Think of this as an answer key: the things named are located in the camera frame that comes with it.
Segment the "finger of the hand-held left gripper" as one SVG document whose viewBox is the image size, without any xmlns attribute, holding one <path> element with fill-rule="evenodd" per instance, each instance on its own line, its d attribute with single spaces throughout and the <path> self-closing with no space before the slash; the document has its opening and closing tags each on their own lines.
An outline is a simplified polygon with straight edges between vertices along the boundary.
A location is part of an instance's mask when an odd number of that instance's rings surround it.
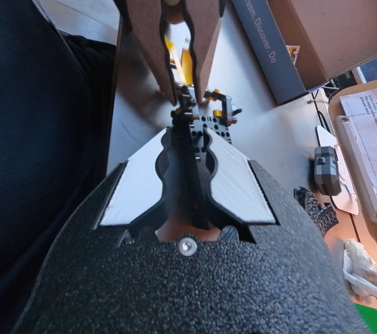
<svg viewBox="0 0 377 334">
<path fill-rule="evenodd" d="M 184 18 L 191 39 L 189 51 L 193 62 L 193 85 L 200 102 L 209 82 L 221 17 L 219 0 L 184 0 Z"/>
<path fill-rule="evenodd" d="M 177 104 L 170 54 L 164 40 L 163 0 L 126 0 L 132 36 L 160 90 L 172 105 Z"/>
</svg>

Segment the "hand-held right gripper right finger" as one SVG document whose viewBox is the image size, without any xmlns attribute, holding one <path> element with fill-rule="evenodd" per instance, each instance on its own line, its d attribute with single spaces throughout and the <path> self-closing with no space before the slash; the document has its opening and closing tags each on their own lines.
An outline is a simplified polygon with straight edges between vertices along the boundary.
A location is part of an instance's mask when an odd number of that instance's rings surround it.
<svg viewBox="0 0 377 334">
<path fill-rule="evenodd" d="M 203 135 L 211 204 L 240 224 L 275 225 L 250 159 L 212 129 L 204 128 Z"/>
</svg>

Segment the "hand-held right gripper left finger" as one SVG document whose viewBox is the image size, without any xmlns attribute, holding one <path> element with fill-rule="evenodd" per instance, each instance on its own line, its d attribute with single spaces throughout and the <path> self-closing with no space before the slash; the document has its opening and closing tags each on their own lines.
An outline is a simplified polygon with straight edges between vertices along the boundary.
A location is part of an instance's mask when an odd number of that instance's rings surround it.
<svg viewBox="0 0 377 334">
<path fill-rule="evenodd" d="M 125 162 L 99 226 L 134 226 L 162 203 L 164 171 L 158 171 L 158 159 L 167 151 L 170 135 L 170 128 L 163 129 Z"/>
</svg>

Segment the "yellow grey brick arm assembly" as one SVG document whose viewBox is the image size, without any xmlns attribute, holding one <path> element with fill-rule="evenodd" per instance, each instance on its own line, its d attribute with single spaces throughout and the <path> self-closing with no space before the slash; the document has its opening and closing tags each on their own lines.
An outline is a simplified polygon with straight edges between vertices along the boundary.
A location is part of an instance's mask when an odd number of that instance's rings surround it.
<svg viewBox="0 0 377 334">
<path fill-rule="evenodd" d="M 204 98 L 197 100 L 195 96 L 193 82 L 193 60 L 189 52 L 189 41 L 185 40 L 185 47 L 182 49 L 179 57 L 176 46 L 171 42 L 167 35 L 164 36 L 164 42 L 169 52 L 170 68 L 176 72 L 178 80 L 175 81 L 178 108 L 171 112 L 174 123 L 192 123 L 194 121 L 212 121 L 217 126 L 222 125 L 228 129 L 231 125 L 237 124 L 236 116 L 242 112 L 241 108 L 234 108 L 232 98 L 223 94 L 219 89 L 206 89 Z M 204 108 L 210 102 L 218 101 L 221 103 L 221 109 L 214 109 L 212 116 L 204 115 Z"/>
</svg>

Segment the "black perforated battery box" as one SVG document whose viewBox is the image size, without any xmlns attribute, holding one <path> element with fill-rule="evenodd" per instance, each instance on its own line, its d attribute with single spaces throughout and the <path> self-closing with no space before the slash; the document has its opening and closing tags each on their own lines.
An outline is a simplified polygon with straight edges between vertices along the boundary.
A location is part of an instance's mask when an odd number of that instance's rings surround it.
<svg viewBox="0 0 377 334">
<path fill-rule="evenodd" d="M 181 204 L 189 223 L 204 230 L 211 229 L 208 219 L 207 189 L 211 173 L 206 166 L 204 129 L 211 129 L 228 143 L 232 143 L 229 126 L 220 117 L 172 115 L 172 141 L 179 157 Z"/>
</svg>

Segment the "grey desk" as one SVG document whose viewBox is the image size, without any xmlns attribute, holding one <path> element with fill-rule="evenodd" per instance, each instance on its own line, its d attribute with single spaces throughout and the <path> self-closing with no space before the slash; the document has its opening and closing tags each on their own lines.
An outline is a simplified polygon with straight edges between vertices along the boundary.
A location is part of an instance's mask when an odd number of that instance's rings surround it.
<svg viewBox="0 0 377 334">
<path fill-rule="evenodd" d="M 157 94 L 156 80 L 122 18 L 116 47 L 107 173 L 171 125 L 173 110 L 170 102 Z M 276 105 L 231 3 L 224 13 L 209 88 L 218 88 L 242 109 L 238 123 L 230 128 L 237 149 L 256 160 L 290 193 L 299 186 L 315 190 L 309 173 L 320 122 L 315 104 L 308 104 L 311 95 Z"/>
</svg>

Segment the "grey brick motor block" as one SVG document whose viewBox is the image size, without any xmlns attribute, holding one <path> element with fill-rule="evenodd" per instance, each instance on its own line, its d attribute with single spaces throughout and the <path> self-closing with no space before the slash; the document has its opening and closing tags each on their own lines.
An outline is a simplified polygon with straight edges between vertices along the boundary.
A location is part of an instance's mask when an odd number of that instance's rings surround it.
<svg viewBox="0 0 377 334">
<path fill-rule="evenodd" d="M 314 181 L 325 196 L 337 196 L 342 192 L 339 162 L 335 148 L 319 146 L 314 150 Z"/>
</svg>

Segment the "blue yellow instruction booklet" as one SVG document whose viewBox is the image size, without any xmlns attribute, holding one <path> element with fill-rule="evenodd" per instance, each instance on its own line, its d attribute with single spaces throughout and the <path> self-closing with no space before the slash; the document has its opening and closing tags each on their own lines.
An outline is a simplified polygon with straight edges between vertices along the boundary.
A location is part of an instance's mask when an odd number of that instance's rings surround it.
<svg viewBox="0 0 377 334">
<path fill-rule="evenodd" d="M 300 45 L 286 45 L 286 48 L 292 63 L 294 64 L 294 66 L 296 66 L 296 62 L 300 51 Z"/>
</svg>

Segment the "navy cardboard box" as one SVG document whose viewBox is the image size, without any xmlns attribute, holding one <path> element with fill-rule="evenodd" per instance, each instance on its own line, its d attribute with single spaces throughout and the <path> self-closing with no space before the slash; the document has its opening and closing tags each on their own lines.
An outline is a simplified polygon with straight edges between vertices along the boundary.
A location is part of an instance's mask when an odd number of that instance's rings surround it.
<svg viewBox="0 0 377 334">
<path fill-rule="evenodd" d="M 377 0 L 231 2 L 278 105 L 376 58 Z"/>
</svg>

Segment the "instruction sheet on clipboard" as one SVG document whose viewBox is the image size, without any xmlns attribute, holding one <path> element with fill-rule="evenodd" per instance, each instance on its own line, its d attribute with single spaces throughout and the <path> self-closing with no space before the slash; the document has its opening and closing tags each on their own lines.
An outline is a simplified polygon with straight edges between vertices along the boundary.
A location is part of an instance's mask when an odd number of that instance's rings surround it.
<svg viewBox="0 0 377 334">
<path fill-rule="evenodd" d="M 373 189 L 365 170 L 360 150 L 356 144 L 349 118 L 345 115 L 340 98 L 345 95 L 368 91 L 376 88 L 376 80 L 346 88 L 335 95 L 329 103 L 329 116 L 335 129 L 341 151 L 351 175 L 358 201 L 366 221 L 376 227 L 377 191 Z"/>
</svg>

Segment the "white crumpled tissue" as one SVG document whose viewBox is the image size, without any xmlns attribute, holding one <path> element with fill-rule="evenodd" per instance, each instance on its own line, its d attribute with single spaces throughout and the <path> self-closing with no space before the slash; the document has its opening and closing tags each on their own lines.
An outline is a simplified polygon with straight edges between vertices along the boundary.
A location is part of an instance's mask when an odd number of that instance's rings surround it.
<svg viewBox="0 0 377 334">
<path fill-rule="evenodd" d="M 352 294 L 367 304 L 377 297 L 377 264 L 355 239 L 345 242 L 343 277 Z"/>
</svg>

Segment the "printed instruction sheet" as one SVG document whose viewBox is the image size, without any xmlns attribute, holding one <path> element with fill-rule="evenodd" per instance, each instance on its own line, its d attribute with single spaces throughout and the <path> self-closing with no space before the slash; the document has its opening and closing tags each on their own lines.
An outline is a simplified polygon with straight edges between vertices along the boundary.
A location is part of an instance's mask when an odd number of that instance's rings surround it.
<svg viewBox="0 0 377 334">
<path fill-rule="evenodd" d="M 373 189 L 377 190 L 377 89 L 340 98 Z"/>
</svg>

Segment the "green plastic bin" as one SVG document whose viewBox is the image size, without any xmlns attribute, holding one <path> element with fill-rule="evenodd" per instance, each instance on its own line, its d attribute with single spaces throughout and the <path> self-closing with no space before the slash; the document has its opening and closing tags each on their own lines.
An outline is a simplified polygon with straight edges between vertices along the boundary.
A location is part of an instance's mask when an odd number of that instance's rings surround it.
<svg viewBox="0 0 377 334">
<path fill-rule="evenodd" d="M 355 303 L 355 307 L 373 334 L 377 333 L 377 310 L 372 307 Z"/>
</svg>

